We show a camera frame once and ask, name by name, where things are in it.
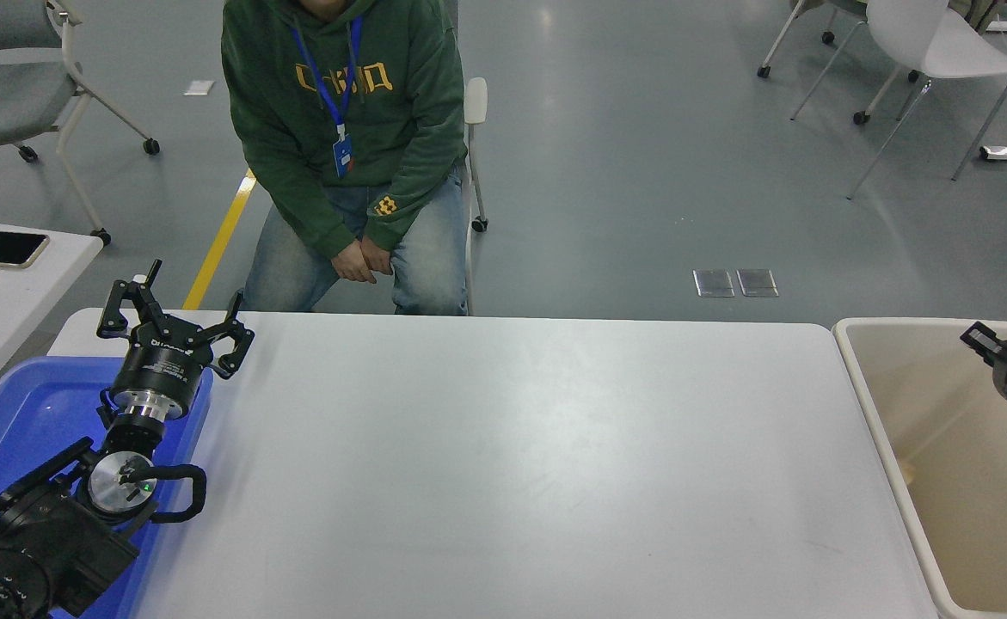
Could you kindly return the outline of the person's left hand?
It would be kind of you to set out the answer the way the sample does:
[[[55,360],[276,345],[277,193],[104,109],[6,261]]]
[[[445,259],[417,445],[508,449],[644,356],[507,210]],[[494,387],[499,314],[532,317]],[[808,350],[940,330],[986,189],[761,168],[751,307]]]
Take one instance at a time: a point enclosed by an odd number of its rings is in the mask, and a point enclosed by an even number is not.
[[[390,251],[380,248],[369,236],[362,236],[359,251],[365,259],[365,265],[371,272],[378,272],[386,277],[392,277],[394,270],[390,263]]]

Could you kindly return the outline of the person's right hand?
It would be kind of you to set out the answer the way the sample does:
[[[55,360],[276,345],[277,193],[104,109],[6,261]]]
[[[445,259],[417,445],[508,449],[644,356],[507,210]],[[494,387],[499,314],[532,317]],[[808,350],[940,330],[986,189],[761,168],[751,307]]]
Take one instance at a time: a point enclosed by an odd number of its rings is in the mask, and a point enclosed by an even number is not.
[[[365,254],[363,254],[358,240],[354,240],[354,242],[351,242],[339,251],[335,257],[330,259],[330,263],[335,270],[335,274],[341,279],[366,283],[367,285],[375,285],[377,283],[370,264]]]

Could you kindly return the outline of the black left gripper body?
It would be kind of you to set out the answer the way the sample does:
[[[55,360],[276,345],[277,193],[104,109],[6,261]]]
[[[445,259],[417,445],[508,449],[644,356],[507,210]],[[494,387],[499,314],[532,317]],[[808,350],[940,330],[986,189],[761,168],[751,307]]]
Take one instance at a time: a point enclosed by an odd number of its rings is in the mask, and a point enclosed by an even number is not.
[[[164,397],[168,412],[188,412],[200,377],[212,361],[211,345],[181,348],[160,340],[130,342],[113,383],[113,404],[132,407],[140,397]]]

